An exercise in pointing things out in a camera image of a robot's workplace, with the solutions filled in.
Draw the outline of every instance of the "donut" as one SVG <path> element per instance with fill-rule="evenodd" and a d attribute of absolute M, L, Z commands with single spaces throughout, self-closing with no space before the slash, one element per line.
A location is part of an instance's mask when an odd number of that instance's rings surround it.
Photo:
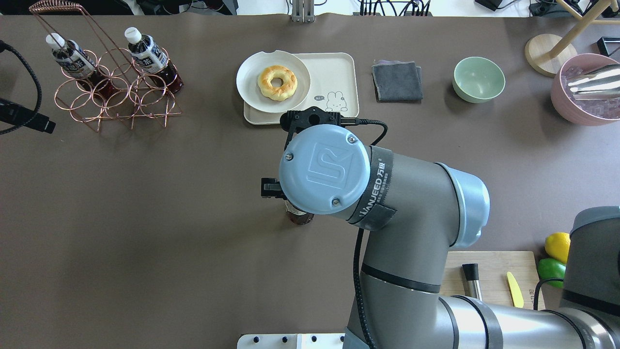
<path fill-rule="evenodd" d="M 271 84 L 273 79 L 282 79 L 282 86 L 276 87 Z M 259 75 L 260 92 L 265 97 L 274 101 L 284 101 L 297 90 L 297 77 L 285 66 L 268 66 Z"/>

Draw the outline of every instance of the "ur logo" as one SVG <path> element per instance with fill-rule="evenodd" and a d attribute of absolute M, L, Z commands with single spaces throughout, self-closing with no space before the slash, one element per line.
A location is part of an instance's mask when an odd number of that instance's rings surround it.
<path fill-rule="evenodd" d="M 353 161 L 353 153 L 332 145 L 317 143 L 312 151 L 312 162 L 306 179 L 310 182 L 342 189 Z"/>

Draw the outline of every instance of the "metal ice scoop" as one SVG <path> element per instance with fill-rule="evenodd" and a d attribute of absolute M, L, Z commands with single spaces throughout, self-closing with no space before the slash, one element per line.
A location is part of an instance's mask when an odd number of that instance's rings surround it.
<path fill-rule="evenodd" d="M 575 99 L 620 98 L 620 64 L 610 64 L 567 79 Z"/>

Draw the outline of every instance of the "gray cloth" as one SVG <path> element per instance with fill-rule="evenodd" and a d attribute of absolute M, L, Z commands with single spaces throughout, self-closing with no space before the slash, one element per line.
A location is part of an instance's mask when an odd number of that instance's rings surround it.
<path fill-rule="evenodd" d="M 422 94 L 422 69 L 414 61 L 378 61 L 373 65 L 373 80 L 379 102 L 419 101 Z"/>

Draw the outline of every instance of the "white bottle cap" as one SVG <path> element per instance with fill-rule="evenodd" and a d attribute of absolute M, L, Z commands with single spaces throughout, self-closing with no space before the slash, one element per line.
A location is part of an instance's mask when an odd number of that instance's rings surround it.
<path fill-rule="evenodd" d="M 45 37 L 45 42 L 51 47 L 52 50 L 58 51 L 64 47 L 64 39 L 57 33 L 51 33 Z"/>
<path fill-rule="evenodd" d="M 125 31 L 125 38 L 131 43 L 138 43 L 142 40 L 142 33 L 136 27 L 129 27 Z"/>

